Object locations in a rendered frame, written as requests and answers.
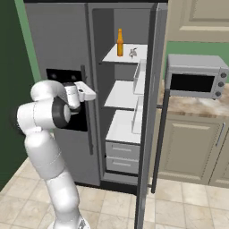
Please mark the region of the clear door bin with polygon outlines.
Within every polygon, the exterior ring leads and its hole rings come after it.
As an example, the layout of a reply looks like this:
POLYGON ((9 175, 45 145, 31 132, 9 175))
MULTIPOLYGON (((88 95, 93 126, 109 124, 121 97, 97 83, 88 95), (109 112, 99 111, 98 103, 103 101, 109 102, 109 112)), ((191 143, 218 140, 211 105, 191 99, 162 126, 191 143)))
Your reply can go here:
POLYGON ((131 130, 134 134, 141 134, 142 115, 143 115, 143 96, 138 96, 137 104, 134 109, 131 130))
POLYGON ((145 59, 141 59, 137 65, 133 76, 133 93, 136 95, 143 95, 145 89, 146 78, 146 63, 145 59))

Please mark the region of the amber beer bottle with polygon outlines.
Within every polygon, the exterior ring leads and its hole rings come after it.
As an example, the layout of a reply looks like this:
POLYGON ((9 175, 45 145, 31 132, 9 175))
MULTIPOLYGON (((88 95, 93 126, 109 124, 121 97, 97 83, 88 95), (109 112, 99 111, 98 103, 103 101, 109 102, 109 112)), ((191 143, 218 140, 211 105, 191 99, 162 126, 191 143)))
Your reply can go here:
POLYGON ((123 32, 122 29, 118 29, 117 44, 117 56, 123 56, 123 32))

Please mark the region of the grey side-by-side fridge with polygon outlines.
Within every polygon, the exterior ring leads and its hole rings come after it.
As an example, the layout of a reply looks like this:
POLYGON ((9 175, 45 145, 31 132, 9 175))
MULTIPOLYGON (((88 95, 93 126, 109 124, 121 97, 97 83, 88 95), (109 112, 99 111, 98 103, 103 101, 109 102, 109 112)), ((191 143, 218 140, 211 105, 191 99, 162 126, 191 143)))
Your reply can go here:
MULTIPOLYGON (((77 3, 77 0, 23 0, 31 3, 77 3)), ((140 144, 106 140, 106 135, 113 120, 116 110, 133 111, 105 106, 107 97, 116 81, 133 81, 133 76, 138 64, 106 63, 103 58, 116 44, 118 29, 123 32, 123 44, 148 45, 148 29, 150 10, 155 3, 83 3, 86 5, 86 16, 88 18, 89 48, 90 48, 90 70, 96 98, 92 100, 95 108, 95 123, 97 133, 97 150, 99 160, 100 184, 78 184, 91 186, 110 191, 121 191, 134 194, 137 191, 138 175, 124 172, 111 171, 106 168, 106 143, 115 142, 121 144, 140 144)), ((82 81, 81 72, 71 73, 49 69, 54 74, 53 79, 59 82, 82 81)))

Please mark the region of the beige wall cupboard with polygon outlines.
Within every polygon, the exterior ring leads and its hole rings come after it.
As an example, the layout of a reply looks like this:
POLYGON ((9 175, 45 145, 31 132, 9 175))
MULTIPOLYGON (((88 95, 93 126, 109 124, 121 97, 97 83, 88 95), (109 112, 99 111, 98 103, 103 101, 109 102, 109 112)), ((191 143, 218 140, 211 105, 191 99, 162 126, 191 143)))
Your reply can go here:
POLYGON ((229 43, 229 0, 168 0, 168 41, 229 43))

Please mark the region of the grey fridge drawer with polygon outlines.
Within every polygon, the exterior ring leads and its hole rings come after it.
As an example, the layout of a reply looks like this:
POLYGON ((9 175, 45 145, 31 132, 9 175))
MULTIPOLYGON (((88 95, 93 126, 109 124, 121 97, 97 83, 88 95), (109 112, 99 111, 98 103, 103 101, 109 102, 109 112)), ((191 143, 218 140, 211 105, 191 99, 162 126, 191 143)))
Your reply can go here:
POLYGON ((106 154, 110 157, 138 160, 140 157, 140 147, 136 145, 107 142, 106 154))
POLYGON ((116 172, 137 174, 139 172, 139 161, 119 157, 107 157, 106 168, 116 172))

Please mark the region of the beige base cupboard door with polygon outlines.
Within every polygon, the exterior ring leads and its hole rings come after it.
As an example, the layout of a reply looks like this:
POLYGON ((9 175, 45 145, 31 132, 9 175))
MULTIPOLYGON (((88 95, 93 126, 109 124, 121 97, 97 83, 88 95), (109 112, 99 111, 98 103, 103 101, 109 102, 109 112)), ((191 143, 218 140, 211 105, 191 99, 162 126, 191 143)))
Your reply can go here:
POLYGON ((223 122, 220 118, 169 114, 158 177, 207 185, 225 135, 224 129, 216 147, 223 122))
POLYGON ((229 128, 220 148, 209 185, 229 189, 229 128))

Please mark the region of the grey toaster oven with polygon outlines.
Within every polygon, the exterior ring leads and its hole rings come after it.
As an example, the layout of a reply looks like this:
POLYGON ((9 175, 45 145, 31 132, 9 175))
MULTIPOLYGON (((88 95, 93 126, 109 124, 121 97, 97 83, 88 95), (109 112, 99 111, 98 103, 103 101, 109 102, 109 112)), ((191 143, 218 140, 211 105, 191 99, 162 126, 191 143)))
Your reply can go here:
POLYGON ((167 56, 165 88, 171 96, 219 99, 228 76, 229 66, 218 55, 167 56))

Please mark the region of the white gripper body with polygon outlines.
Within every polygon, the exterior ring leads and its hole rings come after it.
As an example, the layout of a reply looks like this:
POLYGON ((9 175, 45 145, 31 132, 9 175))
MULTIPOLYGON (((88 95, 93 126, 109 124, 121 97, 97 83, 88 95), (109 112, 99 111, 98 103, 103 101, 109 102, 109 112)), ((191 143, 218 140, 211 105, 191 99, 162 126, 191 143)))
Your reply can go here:
POLYGON ((93 91, 87 84, 83 81, 76 81, 75 85, 79 93, 80 102, 91 101, 96 98, 96 92, 93 91))

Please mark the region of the grey freezer door with dispenser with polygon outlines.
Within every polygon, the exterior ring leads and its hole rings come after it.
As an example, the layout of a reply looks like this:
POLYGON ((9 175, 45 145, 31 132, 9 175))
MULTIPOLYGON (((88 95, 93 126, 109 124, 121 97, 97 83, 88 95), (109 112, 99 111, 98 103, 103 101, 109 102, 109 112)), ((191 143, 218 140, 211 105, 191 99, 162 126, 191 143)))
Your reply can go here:
MULTIPOLYGON (((85 65, 86 84, 93 86, 86 5, 83 3, 25 3, 30 32, 43 80, 53 79, 49 69, 75 73, 85 65)), ((100 184, 95 108, 89 104, 93 155, 89 153, 86 110, 71 117, 65 129, 55 129, 55 139, 75 182, 100 184)))

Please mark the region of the white fridge shelf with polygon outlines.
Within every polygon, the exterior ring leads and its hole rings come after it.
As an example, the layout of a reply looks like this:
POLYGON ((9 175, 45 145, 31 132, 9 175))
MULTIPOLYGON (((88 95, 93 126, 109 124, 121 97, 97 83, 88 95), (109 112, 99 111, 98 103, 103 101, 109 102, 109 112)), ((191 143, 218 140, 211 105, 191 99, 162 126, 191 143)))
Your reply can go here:
POLYGON ((103 58, 103 62, 106 63, 125 63, 125 64, 137 64, 141 59, 147 58, 147 45, 140 44, 124 44, 123 56, 117 55, 117 45, 114 45, 110 51, 103 58), (130 56, 131 51, 135 51, 137 55, 130 56))
POLYGON ((140 135, 131 131, 133 111, 116 110, 106 140, 140 144, 140 135))
POLYGON ((138 96, 144 94, 144 89, 143 82, 116 81, 107 97, 105 106, 134 109, 138 96))

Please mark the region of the grey fridge door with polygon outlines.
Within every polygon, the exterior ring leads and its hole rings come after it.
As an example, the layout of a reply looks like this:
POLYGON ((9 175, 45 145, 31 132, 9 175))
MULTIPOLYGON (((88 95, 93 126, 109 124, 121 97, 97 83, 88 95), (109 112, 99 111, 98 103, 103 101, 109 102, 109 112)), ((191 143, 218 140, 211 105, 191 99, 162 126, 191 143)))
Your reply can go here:
POLYGON ((134 229, 143 229, 148 172, 157 111, 157 97, 168 3, 155 3, 150 10, 148 29, 148 54, 140 139, 140 164, 137 186, 134 229))

